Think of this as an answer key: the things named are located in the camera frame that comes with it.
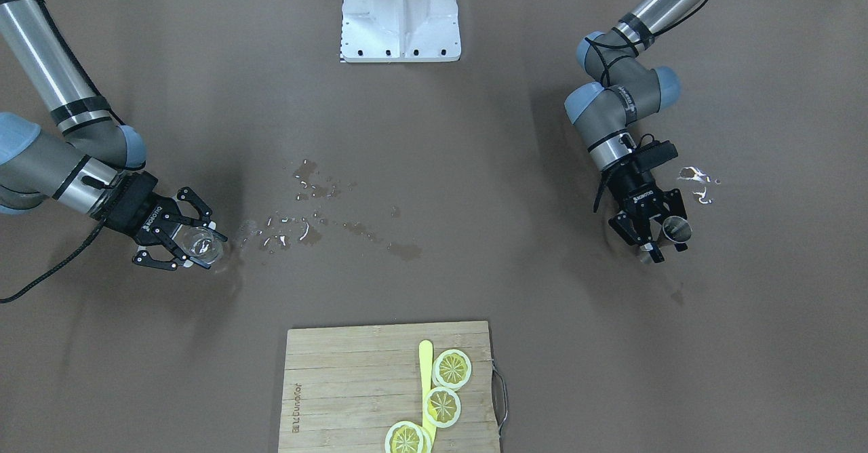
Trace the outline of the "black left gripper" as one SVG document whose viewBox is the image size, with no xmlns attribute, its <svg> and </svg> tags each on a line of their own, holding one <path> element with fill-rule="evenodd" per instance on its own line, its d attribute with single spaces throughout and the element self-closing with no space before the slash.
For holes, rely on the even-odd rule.
<svg viewBox="0 0 868 453">
<path fill-rule="evenodd" d="M 676 252 L 685 252 L 692 237 L 681 190 L 670 190 L 665 196 L 657 187 L 651 171 L 660 165 L 621 161 L 607 168 L 607 187 L 618 206 L 608 224 L 628 246 L 636 247 L 643 264 L 664 262 L 661 246 L 672 245 Z M 663 219 L 661 246 L 653 234 L 653 218 Z"/>
</svg>

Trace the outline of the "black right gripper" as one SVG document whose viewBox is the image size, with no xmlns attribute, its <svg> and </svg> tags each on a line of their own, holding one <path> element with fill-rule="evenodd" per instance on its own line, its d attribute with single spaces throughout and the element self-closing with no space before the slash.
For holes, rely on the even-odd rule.
<svg viewBox="0 0 868 453">
<path fill-rule="evenodd" d="M 191 205 L 197 213 L 185 225 L 208 229 L 221 243 L 226 243 L 229 238 L 217 231 L 212 221 L 213 210 L 191 187 L 180 188 L 174 201 L 154 192 L 157 182 L 158 179 L 148 172 L 124 176 L 115 190 L 109 193 L 102 207 L 105 227 L 127 235 L 136 242 L 138 249 L 133 262 L 140 267 L 166 271 L 203 268 L 190 260 L 174 241 L 182 226 L 168 220 L 165 215 L 178 214 L 176 201 Z"/>
</svg>

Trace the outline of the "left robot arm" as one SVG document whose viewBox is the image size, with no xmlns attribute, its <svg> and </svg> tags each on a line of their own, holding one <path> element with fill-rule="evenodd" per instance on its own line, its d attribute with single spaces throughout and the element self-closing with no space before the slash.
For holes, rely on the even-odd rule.
<svg viewBox="0 0 868 453">
<path fill-rule="evenodd" d="M 611 194 L 618 211 L 608 224 L 643 262 L 663 262 L 663 245 L 684 252 L 692 229 L 681 191 L 660 190 L 653 175 L 677 157 L 675 145 L 634 141 L 630 132 L 633 123 L 673 106 L 681 81 L 670 68 L 642 66 L 638 56 L 707 1 L 643 0 L 608 32 L 588 34 L 576 49 L 592 82 L 568 95 L 566 113 L 599 170 L 595 202 Z"/>
</svg>

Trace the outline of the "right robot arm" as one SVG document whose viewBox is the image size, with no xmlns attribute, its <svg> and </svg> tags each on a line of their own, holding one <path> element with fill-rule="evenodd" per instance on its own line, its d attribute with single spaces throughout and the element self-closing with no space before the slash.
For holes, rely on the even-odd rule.
<svg viewBox="0 0 868 453">
<path fill-rule="evenodd" d="M 132 260 L 166 271 L 212 267 L 226 237 L 213 210 L 189 187 L 156 193 L 146 147 L 85 73 L 44 0 L 2 0 L 2 36 L 61 135 L 2 113 L 2 212 L 52 199 L 136 243 Z"/>
</svg>

